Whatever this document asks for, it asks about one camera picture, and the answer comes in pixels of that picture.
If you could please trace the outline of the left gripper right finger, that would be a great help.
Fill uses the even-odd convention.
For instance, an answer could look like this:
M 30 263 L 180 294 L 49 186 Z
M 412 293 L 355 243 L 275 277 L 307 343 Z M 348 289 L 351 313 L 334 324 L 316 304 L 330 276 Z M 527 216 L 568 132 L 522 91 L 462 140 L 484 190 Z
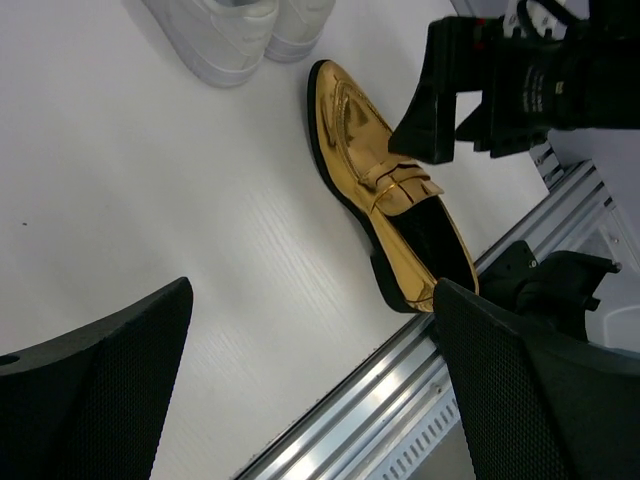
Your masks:
M 434 313 L 477 478 L 638 478 L 638 356 L 549 330 L 446 279 Z

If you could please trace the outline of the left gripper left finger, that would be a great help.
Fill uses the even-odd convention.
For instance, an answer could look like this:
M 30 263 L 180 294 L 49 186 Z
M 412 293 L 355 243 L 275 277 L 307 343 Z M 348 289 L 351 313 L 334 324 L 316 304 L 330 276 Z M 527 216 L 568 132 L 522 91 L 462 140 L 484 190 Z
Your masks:
M 179 278 L 1 357 L 4 479 L 147 479 L 193 310 Z

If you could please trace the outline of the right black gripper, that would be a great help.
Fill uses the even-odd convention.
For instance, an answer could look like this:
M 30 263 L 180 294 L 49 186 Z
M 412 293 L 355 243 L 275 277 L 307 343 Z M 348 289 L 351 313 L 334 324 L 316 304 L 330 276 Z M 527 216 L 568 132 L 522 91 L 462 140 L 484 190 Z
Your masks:
M 544 8 L 565 28 L 540 33 L 529 4 L 516 5 L 519 32 L 493 33 L 478 17 L 432 22 L 418 84 L 388 142 L 391 153 L 449 163 L 455 138 L 493 158 L 530 149 L 552 130 L 639 127 L 639 4 L 592 1 L 582 19 L 557 1 Z M 457 95 L 482 92 L 457 127 Z

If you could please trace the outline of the gold loafer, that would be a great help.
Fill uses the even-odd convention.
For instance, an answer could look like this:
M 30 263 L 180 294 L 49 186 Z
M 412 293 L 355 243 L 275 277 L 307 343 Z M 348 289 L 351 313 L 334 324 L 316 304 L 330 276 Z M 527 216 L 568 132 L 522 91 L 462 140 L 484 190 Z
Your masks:
M 478 292 L 473 259 L 442 189 L 416 160 L 389 152 L 390 126 L 331 60 L 310 70 L 307 120 L 318 172 L 369 239 L 386 304 L 399 313 L 430 312 L 442 278 Z

